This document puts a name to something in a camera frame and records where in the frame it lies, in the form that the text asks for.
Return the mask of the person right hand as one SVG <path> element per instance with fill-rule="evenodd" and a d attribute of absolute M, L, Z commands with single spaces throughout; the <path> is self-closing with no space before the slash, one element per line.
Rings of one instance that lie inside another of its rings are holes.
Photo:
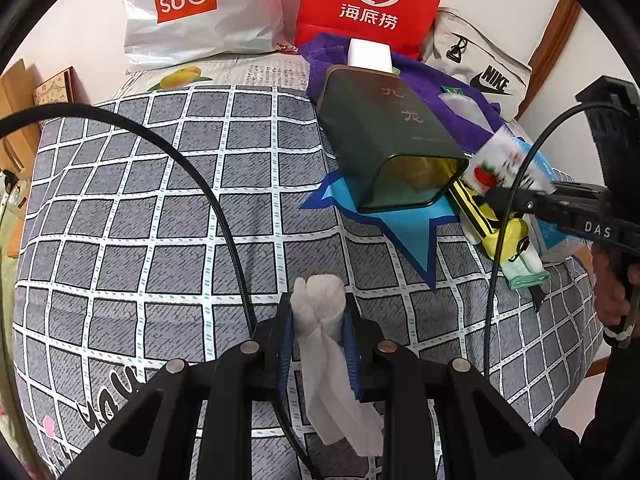
<path fill-rule="evenodd" d="M 613 328 L 629 315 L 631 305 L 624 285 L 615 276 L 608 252 L 597 244 L 592 245 L 591 252 L 596 277 L 594 310 L 604 326 Z"/>

